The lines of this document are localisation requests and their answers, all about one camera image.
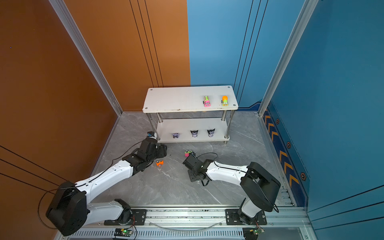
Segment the purple black figure toy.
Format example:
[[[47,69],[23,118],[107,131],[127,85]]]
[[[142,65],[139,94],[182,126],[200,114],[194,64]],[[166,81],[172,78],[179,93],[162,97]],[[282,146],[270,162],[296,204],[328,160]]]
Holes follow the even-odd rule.
[[[191,130],[191,135],[192,135],[193,138],[197,138],[198,137],[198,133],[199,133],[198,130]]]

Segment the black purple Kuromi figure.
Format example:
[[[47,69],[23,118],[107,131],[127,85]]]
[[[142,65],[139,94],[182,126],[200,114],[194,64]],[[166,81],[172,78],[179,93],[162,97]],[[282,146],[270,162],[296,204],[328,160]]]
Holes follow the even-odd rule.
[[[212,138],[212,137],[214,136],[214,134],[215,134],[215,130],[216,130],[216,129],[210,129],[210,130],[207,130],[207,132],[208,132],[208,136],[209,136],[210,138]]]

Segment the orange green toy car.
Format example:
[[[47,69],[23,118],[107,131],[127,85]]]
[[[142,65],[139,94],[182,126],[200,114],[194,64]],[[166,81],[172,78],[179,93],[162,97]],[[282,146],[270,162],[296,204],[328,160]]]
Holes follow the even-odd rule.
[[[227,96],[223,96],[222,97],[222,106],[225,107],[225,106],[228,106],[228,105],[229,105],[228,97]]]

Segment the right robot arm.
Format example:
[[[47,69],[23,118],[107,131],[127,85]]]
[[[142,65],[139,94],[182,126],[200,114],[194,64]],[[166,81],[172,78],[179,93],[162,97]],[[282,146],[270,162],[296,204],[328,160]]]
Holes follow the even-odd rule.
[[[201,181],[206,186],[212,181],[222,181],[241,187],[247,196],[237,213],[230,214],[230,217],[237,217],[242,224],[256,224],[259,213],[279,212],[276,199],[281,183],[256,162],[247,166],[231,166],[215,160],[201,161],[195,153],[190,153],[183,165],[188,168],[191,182]]]

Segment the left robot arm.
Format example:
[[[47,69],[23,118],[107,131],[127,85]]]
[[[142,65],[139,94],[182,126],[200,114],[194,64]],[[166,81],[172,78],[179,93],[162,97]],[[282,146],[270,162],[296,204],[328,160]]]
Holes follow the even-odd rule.
[[[131,206],[122,199],[107,203],[93,203],[93,199],[119,182],[143,172],[155,160],[167,156],[168,147],[158,143],[154,137],[147,137],[139,144],[139,148],[108,169],[76,183],[66,181],[55,190],[46,218],[63,236],[70,236],[83,226],[99,222],[131,223]]]

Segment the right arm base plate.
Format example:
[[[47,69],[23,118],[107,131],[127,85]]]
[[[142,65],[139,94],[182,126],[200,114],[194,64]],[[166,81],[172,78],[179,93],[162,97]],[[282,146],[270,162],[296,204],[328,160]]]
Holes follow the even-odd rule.
[[[258,212],[253,218],[248,217],[247,215],[240,213],[239,209],[226,209],[226,223],[227,225],[258,225],[264,226],[267,225],[267,218],[264,211]]]

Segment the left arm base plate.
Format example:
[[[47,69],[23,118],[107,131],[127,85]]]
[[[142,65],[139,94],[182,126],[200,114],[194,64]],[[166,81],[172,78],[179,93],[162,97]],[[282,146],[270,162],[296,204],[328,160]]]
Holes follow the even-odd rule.
[[[143,226],[147,216],[146,209],[123,210],[117,220],[104,221],[105,226]]]

